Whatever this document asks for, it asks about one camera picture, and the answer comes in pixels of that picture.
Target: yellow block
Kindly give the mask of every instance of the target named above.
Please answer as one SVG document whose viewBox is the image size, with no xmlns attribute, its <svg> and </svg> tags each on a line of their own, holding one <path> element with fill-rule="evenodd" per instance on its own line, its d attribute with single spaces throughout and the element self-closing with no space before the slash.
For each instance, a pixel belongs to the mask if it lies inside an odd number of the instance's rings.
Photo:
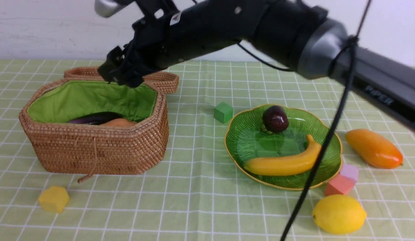
<svg viewBox="0 0 415 241">
<path fill-rule="evenodd" d="M 51 186 L 44 190 L 38 198 L 42 209 L 47 212 L 62 213 L 70 200 L 69 194 L 62 186 Z"/>
</svg>

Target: black cable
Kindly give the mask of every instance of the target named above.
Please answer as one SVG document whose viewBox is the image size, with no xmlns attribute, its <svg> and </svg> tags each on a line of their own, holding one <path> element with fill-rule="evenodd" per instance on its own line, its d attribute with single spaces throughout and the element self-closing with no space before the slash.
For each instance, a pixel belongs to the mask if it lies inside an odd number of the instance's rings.
<svg viewBox="0 0 415 241">
<path fill-rule="evenodd" d="M 321 161 L 322 161 L 322 159 L 324 157 L 325 151 L 326 151 L 326 149 L 327 149 L 327 147 L 328 147 L 328 145 L 329 145 L 329 143 L 330 143 L 330 141 L 331 141 L 331 139 L 332 139 L 332 137 L 334 135 L 334 132 L 335 132 L 335 130 L 337 128 L 337 125 L 339 123 L 339 120 L 341 118 L 342 112 L 343 112 L 344 107 L 345 107 L 345 102 L 346 102 L 347 96 L 348 96 L 348 94 L 350 92 L 350 88 L 352 86 L 353 78 L 354 78 L 354 75 L 355 75 L 355 73 L 354 73 L 354 70 L 355 70 L 355 58 L 356 58 L 355 55 L 356 55 L 357 42 L 359 41 L 359 34 L 361 32 L 362 25 L 365 22 L 365 17 L 366 17 L 366 14 L 368 12 L 368 8 L 370 7 L 370 5 L 371 5 L 371 0 L 368 0 L 368 3 L 366 5 L 366 7 L 365 7 L 365 11 L 364 11 L 363 17 L 362 17 L 361 22 L 359 24 L 359 29 L 358 29 L 358 31 L 357 31 L 357 33 L 356 33 L 355 36 L 351 36 L 349 38 L 348 44 L 346 45 L 346 48 L 349 49 L 350 56 L 351 56 L 351 59 L 350 59 L 350 68 L 349 68 L 349 73 L 348 73 L 348 76 L 347 76 L 347 81 L 346 81 L 345 89 L 343 91 L 343 95 L 342 95 L 342 98 L 341 98 L 339 107 L 337 109 L 336 115 L 334 116 L 334 120 L 333 120 L 333 122 L 331 124 L 330 130 L 328 131 L 327 136 L 325 137 L 325 141 L 322 144 L 321 151 L 319 152 L 319 155 L 318 155 L 318 157 L 316 159 L 316 162 L 313 165 L 312 170 L 310 171 L 310 175 L 308 177 L 308 180 L 307 180 L 307 182 L 306 182 L 306 184 L 305 184 L 305 186 L 304 186 L 304 188 L 302 190 L 301 195 L 298 198 L 298 202 L 295 205 L 295 208 L 294 208 L 294 210 L 293 210 L 293 212 L 292 212 L 292 214 L 291 214 L 291 216 L 290 216 L 290 218 L 288 220 L 288 223 L 285 226 L 285 229 L 284 229 L 284 231 L 282 233 L 282 237 L 280 238 L 280 241 L 285 241 L 286 240 L 286 236 L 287 236 L 287 234 L 288 234 L 288 232 L 289 232 L 289 230 L 290 230 L 290 228 L 292 226 L 292 223 L 295 221 L 295 218 L 298 215 L 299 210 L 301 209 L 301 207 L 302 207 L 302 205 L 304 203 L 304 199 L 307 196 L 307 193 L 308 193 L 308 191 L 310 189 L 310 186 L 312 185 L 312 182 L 313 182 L 313 180 L 314 180 L 314 178 L 316 176 L 316 173 L 318 171 L 318 168 L 319 168 L 319 166 L 321 164 Z"/>
<path fill-rule="evenodd" d="M 195 1 L 195 0 L 191 0 L 194 4 L 198 4 L 198 2 L 197 1 Z M 267 61 L 263 61 L 262 59 L 260 59 L 258 56 L 256 56 L 255 54 L 253 54 L 252 52 L 250 52 L 248 49 L 246 49 L 245 47 L 243 47 L 240 43 L 238 43 L 237 44 L 241 49 L 243 49 L 246 53 L 248 53 L 250 56 L 252 56 L 253 58 L 255 58 L 256 60 L 258 60 L 258 61 L 260 61 L 261 63 L 263 63 L 263 64 L 265 64 L 265 65 L 267 65 L 268 67 L 270 67 L 270 68 L 273 68 L 273 69 L 275 69 L 275 70 L 280 70 L 280 71 L 286 71 L 286 72 L 292 72 L 292 70 L 291 69 L 289 69 L 289 68 L 281 68 L 281 67 L 277 67 L 277 66 L 274 66 L 274 65 L 272 65 L 272 64 L 269 64 Z"/>
</svg>

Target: white wall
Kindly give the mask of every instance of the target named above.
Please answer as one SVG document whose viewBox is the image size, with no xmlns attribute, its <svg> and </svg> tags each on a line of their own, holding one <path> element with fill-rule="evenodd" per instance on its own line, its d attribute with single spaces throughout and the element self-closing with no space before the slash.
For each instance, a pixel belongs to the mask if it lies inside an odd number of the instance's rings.
<svg viewBox="0 0 415 241">
<path fill-rule="evenodd" d="M 354 33 L 366 0 L 305 2 L 329 9 L 330 17 Z M 192 5 L 190 0 L 175 3 L 180 9 Z M 94 12 L 94 0 L 0 0 L 0 58 L 104 59 L 132 38 L 131 24 L 141 16 L 135 4 L 104 19 Z M 415 65 L 415 0 L 374 0 L 360 44 Z M 202 58 L 253 60 L 235 46 Z"/>
</svg>

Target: light pink block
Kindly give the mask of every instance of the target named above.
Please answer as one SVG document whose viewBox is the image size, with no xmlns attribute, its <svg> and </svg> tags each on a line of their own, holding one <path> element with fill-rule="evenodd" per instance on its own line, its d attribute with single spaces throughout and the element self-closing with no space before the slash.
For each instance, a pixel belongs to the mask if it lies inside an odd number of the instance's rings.
<svg viewBox="0 0 415 241">
<path fill-rule="evenodd" d="M 343 163 L 340 175 L 342 175 L 343 177 L 347 177 L 349 180 L 353 182 L 353 184 L 356 184 L 359 178 L 359 168 L 357 166 Z"/>
</svg>

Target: toy fruit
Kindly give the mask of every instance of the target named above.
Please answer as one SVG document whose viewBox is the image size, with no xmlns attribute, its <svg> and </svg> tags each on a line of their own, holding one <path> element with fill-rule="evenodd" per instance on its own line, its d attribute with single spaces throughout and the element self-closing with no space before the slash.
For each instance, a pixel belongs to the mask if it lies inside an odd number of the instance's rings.
<svg viewBox="0 0 415 241">
<path fill-rule="evenodd" d="M 257 157 L 244 163 L 244 168 L 253 174 L 265 176 L 289 176 L 308 171 L 321 151 L 321 144 L 311 135 L 306 136 L 308 145 L 304 152 L 287 157 Z"/>
<path fill-rule="evenodd" d="M 131 122 L 125 118 L 118 118 L 118 119 L 113 119 L 109 122 L 106 122 L 104 124 L 101 124 L 101 126 L 106 126 L 106 127 L 130 127 L 130 126 L 134 126 L 136 123 Z"/>
<path fill-rule="evenodd" d="M 278 105 L 272 105 L 262 115 L 261 129 L 269 133 L 281 133 L 289 126 L 285 110 Z"/>
<path fill-rule="evenodd" d="M 84 125 L 101 125 L 109 122 L 113 119 L 122 118 L 123 116 L 119 113 L 112 111 L 103 111 L 93 114 L 87 114 L 75 119 L 68 121 L 69 124 L 84 124 Z"/>
<path fill-rule="evenodd" d="M 351 196 L 336 194 L 320 200 L 313 209 L 313 221 L 324 231 L 345 235 L 359 230 L 367 213 Z"/>
<path fill-rule="evenodd" d="M 394 169 L 402 165 L 402 153 L 380 134 L 367 129 L 354 129 L 346 133 L 346 140 L 371 166 Z"/>
</svg>

